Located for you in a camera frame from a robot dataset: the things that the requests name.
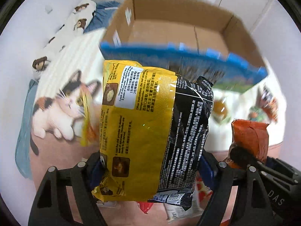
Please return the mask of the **red snack packet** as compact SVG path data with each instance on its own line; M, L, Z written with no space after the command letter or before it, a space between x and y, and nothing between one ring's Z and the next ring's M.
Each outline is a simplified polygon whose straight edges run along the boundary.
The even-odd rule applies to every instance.
M153 202L137 202L139 209L144 214L148 214L148 211L152 208L153 204Z

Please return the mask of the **colourful candy ball bag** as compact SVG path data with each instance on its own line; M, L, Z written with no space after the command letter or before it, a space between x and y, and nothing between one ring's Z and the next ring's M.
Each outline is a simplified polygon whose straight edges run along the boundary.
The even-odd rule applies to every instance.
M256 122L264 122L266 119L266 115L261 108L256 106L252 106L249 109L249 120Z

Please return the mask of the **yellow black noodle multipack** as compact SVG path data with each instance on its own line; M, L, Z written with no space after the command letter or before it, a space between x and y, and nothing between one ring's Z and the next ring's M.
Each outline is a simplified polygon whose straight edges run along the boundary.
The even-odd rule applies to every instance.
M102 202L161 202L189 209L209 132L212 83L135 61L104 62L100 114Z

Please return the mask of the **wall switch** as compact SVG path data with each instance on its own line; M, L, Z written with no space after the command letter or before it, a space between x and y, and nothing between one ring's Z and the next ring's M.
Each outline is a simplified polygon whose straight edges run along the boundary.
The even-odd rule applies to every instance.
M50 14L52 12L52 7L50 5L45 6L45 11L47 14Z

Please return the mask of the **orange snack packet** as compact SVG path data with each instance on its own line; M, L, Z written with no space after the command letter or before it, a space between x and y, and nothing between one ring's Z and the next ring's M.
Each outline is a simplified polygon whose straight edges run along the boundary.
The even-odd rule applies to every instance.
M245 164L239 164L235 158L231 158L231 151L234 148L243 148L257 160L265 163L268 153L269 135L267 127L269 124L251 120L236 119L231 123L232 127L232 144L229 148L228 157L225 162L231 168L244 169Z

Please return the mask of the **white bear print pillow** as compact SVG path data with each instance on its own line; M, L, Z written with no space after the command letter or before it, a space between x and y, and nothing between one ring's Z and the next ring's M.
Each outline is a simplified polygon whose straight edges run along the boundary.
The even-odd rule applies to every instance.
M38 52L32 68L33 77L38 81L48 65L68 46L77 36L84 33L86 27L93 19L97 4L92 0L82 0L74 7L65 23L50 38L45 47Z

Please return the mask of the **yellow chip bag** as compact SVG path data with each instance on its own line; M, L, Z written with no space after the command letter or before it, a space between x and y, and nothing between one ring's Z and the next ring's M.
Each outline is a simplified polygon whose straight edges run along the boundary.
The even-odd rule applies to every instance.
M99 105L96 105L92 95L88 90L82 90L82 99L84 107L84 121L82 124L81 145L86 147L98 141L99 138L99 116L97 111Z

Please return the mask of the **brown jelly cup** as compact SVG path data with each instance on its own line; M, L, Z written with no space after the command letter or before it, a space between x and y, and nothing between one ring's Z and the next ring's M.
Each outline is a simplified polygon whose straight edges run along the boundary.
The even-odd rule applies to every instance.
M212 110L213 119L218 123L222 124L227 122L230 116L229 109L226 105L226 98L220 98L213 102Z

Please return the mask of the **striped cat print blanket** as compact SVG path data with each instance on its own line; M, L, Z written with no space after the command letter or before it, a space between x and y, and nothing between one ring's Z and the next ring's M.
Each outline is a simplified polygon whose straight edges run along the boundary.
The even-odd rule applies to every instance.
M97 43L103 34L104 30L99 29L75 38L47 67L38 84L30 131L30 166L37 190L49 167L55 166L59 170L73 168L98 152L97 142L86 147L81 145L84 121L82 90L87 89L94 103L101 104L104 59ZM269 153L273 156L279 154L286 125L286 99L271 66L268 65L266 69L268 76L243 94L232 90L216 91L218 97L226 97L226 105L230 110L227 122L210 122L206 148L218 159L225 157L230 143L230 121L233 118L248 118L252 106L259 108L259 91L264 85L278 102L278 121L271 121L265 114L264 122L269 124Z

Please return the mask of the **cardboard box with blue print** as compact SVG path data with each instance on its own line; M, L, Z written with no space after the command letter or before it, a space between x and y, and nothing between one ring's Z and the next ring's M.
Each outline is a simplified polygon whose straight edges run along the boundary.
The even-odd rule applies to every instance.
M125 0L100 43L107 60L165 68L243 93L267 77L263 58L232 12L198 0Z

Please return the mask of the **orange black snack bag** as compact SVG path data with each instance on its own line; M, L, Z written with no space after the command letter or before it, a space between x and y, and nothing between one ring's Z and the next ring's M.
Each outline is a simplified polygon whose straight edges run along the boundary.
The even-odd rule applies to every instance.
M265 112L267 117L273 121L278 121L278 102L274 97L270 89L264 85L261 91L259 91L259 107Z

